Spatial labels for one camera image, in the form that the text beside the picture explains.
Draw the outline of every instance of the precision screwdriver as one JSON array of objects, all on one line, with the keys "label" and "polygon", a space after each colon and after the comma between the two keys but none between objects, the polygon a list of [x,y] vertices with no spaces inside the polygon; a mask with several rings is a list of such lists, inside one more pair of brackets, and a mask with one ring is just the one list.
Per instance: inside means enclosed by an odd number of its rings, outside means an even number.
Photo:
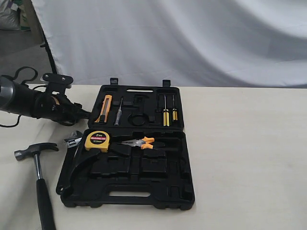
[{"label": "precision screwdriver", "polygon": [[169,126],[169,112],[166,108],[166,95],[164,94],[163,126]]},{"label": "precision screwdriver", "polygon": [[178,120],[178,112],[177,109],[175,108],[175,95],[173,95],[173,121]]},{"label": "precision screwdriver", "polygon": [[121,99],[120,99],[120,104],[119,104],[119,108],[118,108],[118,111],[117,111],[117,114],[116,114],[115,123],[114,123],[115,126],[119,125],[119,119],[121,117],[121,103],[122,102],[123,102],[123,97],[121,97]]}]

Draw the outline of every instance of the white table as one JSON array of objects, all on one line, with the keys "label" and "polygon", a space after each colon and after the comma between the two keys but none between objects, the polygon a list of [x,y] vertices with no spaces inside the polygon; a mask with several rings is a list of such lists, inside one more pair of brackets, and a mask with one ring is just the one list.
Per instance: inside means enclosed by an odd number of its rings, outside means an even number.
[{"label": "white table", "polygon": [[[91,111],[99,86],[73,86],[73,102]],[[182,87],[196,202],[189,211],[148,206],[67,208],[55,193],[66,150],[42,154],[58,230],[306,230],[307,90]],[[2,124],[15,115],[0,112]],[[13,152],[60,143],[73,127],[22,117],[0,129],[0,229],[37,230],[32,159]]]}]

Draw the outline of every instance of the hammer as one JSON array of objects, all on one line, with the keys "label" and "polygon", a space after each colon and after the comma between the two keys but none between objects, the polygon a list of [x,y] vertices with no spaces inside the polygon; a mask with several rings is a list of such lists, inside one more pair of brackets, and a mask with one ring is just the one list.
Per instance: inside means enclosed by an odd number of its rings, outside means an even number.
[{"label": "hammer", "polygon": [[40,165],[39,155],[41,151],[53,150],[58,151],[56,143],[39,143],[30,145],[26,150],[15,151],[15,158],[21,161],[27,157],[34,158],[34,164],[37,174],[36,193],[37,205],[42,224],[42,230],[55,230],[56,226],[53,219],[52,205],[47,189],[47,185],[42,176],[42,168]]}]

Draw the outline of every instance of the tape measure label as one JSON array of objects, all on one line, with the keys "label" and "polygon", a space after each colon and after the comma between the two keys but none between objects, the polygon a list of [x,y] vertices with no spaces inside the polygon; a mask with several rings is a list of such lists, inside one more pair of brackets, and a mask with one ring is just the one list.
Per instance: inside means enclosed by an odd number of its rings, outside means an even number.
[{"label": "tape measure label", "polygon": [[104,133],[95,133],[90,138],[91,142],[95,145],[100,145],[106,141],[106,136]]}]

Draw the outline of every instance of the white backdrop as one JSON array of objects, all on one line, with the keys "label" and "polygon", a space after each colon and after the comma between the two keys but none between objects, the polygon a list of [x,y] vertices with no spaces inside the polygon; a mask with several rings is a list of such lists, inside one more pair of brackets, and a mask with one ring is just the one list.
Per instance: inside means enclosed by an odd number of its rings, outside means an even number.
[{"label": "white backdrop", "polygon": [[306,0],[32,1],[78,84],[307,84]]}]

